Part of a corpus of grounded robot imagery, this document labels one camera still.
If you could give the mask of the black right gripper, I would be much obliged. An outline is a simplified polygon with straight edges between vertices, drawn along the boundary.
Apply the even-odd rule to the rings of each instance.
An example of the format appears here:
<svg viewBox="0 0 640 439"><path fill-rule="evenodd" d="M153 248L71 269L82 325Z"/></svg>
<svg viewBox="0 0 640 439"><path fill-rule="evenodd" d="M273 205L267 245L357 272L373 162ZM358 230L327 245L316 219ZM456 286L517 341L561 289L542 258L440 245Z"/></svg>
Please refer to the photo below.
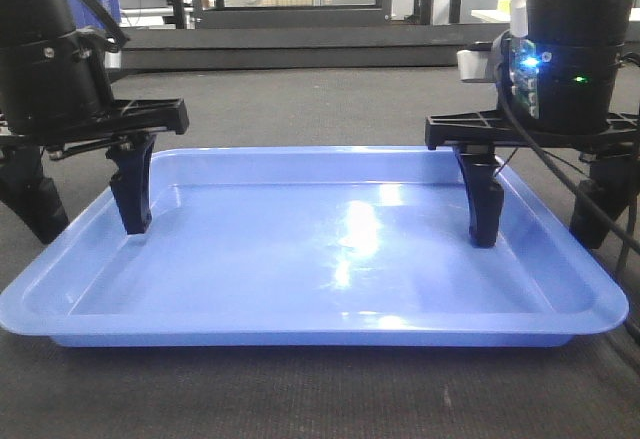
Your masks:
<svg viewBox="0 0 640 439"><path fill-rule="evenodd" d="M492 43L499 62L492 82L496 109L431 116L425 143L570 147L598 150L632 140L634 115L613 114L610 102L623 60L633 0L512 0L507 31ZM631 153L587 160L579 183L612 221L639 195L639 163ZM610 229L576 199L570 232L598 249Z"/></svg>

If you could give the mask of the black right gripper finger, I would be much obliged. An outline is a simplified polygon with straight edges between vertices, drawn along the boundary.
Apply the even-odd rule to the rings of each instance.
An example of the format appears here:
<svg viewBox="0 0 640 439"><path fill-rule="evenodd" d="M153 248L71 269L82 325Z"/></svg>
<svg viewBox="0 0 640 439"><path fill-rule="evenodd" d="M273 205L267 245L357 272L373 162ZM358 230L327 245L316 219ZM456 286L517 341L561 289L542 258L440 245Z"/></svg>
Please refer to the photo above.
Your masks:
<svg viewBox="0 0 640 439"><path fill-rule="evenodd" d="M494 177L499 163L493 146L455 146L454 154L465 184L469 234L480 248L495 245L504 204L504 190Z"/></svg>

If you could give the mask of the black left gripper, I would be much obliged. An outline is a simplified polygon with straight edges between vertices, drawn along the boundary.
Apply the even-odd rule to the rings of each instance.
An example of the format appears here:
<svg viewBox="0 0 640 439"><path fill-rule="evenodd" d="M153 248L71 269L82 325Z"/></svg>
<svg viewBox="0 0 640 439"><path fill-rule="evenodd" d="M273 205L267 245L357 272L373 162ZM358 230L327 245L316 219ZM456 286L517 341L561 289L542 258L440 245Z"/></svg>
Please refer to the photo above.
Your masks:
<svg viewBox="0 0 640 439"><path fill-rule="evenodd" d="M114 97L105 56L129 38L97 0L82 1L104 28L78 28L67 0L1 0L1 202L43 244L69 219L38 146L120 144L106 152L117 167L109 185L126 233L137 235L152 220L151 134L189 127L181 99Z"/></svg>

